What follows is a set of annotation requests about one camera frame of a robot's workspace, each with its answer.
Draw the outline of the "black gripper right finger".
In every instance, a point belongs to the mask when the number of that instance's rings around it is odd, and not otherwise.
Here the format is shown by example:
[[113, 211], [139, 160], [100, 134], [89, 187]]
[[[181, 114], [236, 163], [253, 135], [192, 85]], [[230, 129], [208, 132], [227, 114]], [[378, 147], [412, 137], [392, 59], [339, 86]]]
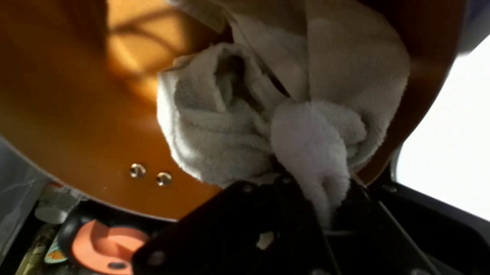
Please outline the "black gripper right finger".
[[489, 224], [395, 182], [354, 184], [339, 213], [354, 274], [490, 275]]

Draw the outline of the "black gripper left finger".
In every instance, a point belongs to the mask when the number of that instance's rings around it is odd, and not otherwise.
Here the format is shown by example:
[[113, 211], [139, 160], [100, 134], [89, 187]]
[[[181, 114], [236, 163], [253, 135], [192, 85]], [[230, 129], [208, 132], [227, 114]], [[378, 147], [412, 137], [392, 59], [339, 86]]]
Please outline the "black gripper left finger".
[[291, 181], [237, 182], [164, 228], [135, 275], [337, 275], [311, 204]]

